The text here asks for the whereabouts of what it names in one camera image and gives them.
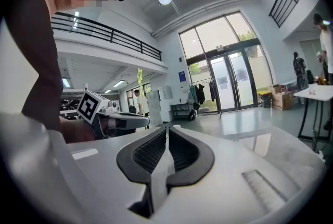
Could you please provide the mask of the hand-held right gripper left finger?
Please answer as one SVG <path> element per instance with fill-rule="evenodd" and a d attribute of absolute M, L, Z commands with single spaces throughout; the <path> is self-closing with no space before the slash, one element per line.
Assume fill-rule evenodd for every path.
<path fill-rule="evenodd" d="M 164 130 L 87 143 L 63 136 L 21 114 L 0 113 L 0 157 L 24 200 L 50 224 L 169 224 L 154 210 L 156 172 L 133 161 L 146 145 L 163 165 Z"/>

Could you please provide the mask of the person's black shirt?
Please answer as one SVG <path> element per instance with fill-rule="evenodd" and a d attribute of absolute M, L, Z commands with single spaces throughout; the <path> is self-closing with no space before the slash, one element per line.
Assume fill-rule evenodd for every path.
<path fill-rule="evenodd" d="M 21 112 L 60 132 L 58 103 L 63 84 L 46 2 L 13 0 L 4 18 L 18 48 L 39 75 Z"/>

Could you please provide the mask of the large glass window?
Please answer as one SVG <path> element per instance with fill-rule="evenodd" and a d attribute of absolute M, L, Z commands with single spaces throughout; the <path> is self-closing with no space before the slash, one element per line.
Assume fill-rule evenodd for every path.
<path fill-rule="evenodd" d="M 272 74 L 264 50 L 242 13 L 217 17 L 196 25 L 179 36 L 192 77 L 209 73 L 209 58 L 239 49 L 245 51 L 257 92 L 267 91 L 272 86 Z"/>

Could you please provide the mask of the person's left forearm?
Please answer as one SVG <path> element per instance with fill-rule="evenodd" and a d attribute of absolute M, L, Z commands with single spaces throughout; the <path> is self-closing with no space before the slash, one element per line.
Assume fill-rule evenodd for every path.
<path fill-rule="evenodd" d="M 67 144 L 89 142 L 95 140 L 92 126 L 83 119 L 68 120 L 59 117 L 61 133 Z"/>

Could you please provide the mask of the brown cardboard box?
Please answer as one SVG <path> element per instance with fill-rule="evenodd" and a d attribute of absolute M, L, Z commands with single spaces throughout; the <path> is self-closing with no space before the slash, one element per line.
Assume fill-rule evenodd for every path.
<path fill-rule="evenodd" d="M 272 94 L 272 106 L 280 110 L 289 110 L 293 106 L 293 93 L 287 91 L 284 86 L 270 87 Z"/>

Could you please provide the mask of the white locker cabinet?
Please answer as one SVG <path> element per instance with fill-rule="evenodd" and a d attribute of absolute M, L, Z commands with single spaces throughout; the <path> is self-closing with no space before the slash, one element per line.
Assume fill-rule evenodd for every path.
<path fill-rule="evenodd" d="M 147 93 L 147 101 L 149 108 L 149 119 L 150 126 L 156 127 L 163 124 L 161 118 L 161 105 L 160 105 L 160 96 L 158 91 L 151 91 Z"/>

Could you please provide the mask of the yellow-lidded bin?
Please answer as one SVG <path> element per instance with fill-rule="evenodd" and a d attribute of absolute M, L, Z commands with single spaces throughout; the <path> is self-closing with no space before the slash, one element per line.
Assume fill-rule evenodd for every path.
<path fill-rule="evenodd" d="M 257 92 L 260 98 L 261 106 L 263 108 L 270 108 L 272 103 L 272 93 L 270 91 L 259 91 Z"/>

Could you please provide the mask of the clothes rack with garments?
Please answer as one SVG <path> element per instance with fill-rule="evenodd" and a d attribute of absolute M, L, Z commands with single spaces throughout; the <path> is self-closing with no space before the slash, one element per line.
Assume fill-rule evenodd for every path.
<path fill-rule="evenodd" d="M 195 97 L 194 108 L 198 115 L 217 114 L 219 112 L 214 79 L 208 78 L 192 82 L 190 90 Z"/>

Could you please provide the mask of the black shelf unit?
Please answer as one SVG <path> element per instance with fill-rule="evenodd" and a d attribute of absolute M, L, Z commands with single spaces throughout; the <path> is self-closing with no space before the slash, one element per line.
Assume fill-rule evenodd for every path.
<path fill-rule="evenodd" d="M 188 103 L 171 105 L 171 112 L 173 120 L 187 119 L 190 114 Z"/>

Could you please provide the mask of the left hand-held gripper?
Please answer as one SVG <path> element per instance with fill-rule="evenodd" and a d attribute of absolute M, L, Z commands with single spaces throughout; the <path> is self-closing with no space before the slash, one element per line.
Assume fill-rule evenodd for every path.
<path fill-rule="evenodd" d="M 109 128 L 136 129 L 149 125 L 149 118 L 133 113 L 119 113 L 112 107 L 110 100 L 88 89 L 77 108 L 77 113 L 92 126 L 96 139 L 106 139 L 108 134 L 103 131 L 100 118 L 109 119 Z"/>

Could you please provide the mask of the black balcony railing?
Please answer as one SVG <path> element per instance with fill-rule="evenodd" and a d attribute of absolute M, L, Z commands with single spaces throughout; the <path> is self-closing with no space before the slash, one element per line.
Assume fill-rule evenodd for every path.
<path fill-rule="evenodd" d="M 89 36 L 120 45 L 161 61 L 161 51 L 151 45 L 105 24 L 68 13 L 55 13 L 51 17 L 53 30 Z"/>

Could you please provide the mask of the white table with black frame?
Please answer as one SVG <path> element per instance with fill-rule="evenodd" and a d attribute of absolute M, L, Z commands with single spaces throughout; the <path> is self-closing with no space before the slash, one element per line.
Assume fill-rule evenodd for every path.
<path fill-rule="evenodd" d="M 304 99 L 304 113 L 301 122 L 301 126 L 298 132 L 297 138 L 302 141 L 311 142 L 312 143 L 312 150 L 317 152 L 317 143 L 318 142 L 329 142 L 331 137 L 331 132 L 333 128 L 333 86 L 332 85 L 316 85 L 310 84 L 309 87 L 305 90 L 299 91 L 294 94 L 297 98 Z M 309 101 L 314 100 L 316 101 L 316 109 L 315 109 L 315 120 L 314 124 L 316 123 L 318 107 L 320 106 L 320 116 L 319 116 L 319 124 L 318 130 L 313 130 L 314 136 L 305 136 L 302 134 L 304 124 L 306 121 L 306 117 L 308 115 L 308 108 L 309 108 Z M 327 136 L 321 136 L 321 127 L 322 127 L 322 120 L 323 120 L 323 111 L 324 111 L 324 103 L 329 103 L 329 127 L 328 127 L 328 134 Z"/>

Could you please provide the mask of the glass double door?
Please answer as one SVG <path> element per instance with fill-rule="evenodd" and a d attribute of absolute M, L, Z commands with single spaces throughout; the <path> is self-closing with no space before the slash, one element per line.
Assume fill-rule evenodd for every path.
<path fill-rule="evenodd" d="M 210 59 L 209 66 L 215 80 L 221 113 L 258 106 L 254 76 L 245 50 Z"/>

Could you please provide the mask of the white wall box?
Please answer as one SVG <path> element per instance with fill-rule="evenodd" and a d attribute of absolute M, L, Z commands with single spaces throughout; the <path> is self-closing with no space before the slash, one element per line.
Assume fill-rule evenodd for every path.
<path fill-rule="evenodd" d="M 172 99 L 171 87 L 169 85 L 159 87 L 158 91 L 162 101 Z"/>

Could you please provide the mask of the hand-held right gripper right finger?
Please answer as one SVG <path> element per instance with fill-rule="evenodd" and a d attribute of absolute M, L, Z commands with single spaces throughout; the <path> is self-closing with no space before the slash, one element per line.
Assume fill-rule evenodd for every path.
<path fill-rule="evenodd" d="M 209 173 L 174 188 L 157 224 L 289 224 L 311 198 L 325 163 L 293 135 L 268 128 L 223 139 L 184 129 L 214 152 Z"/>

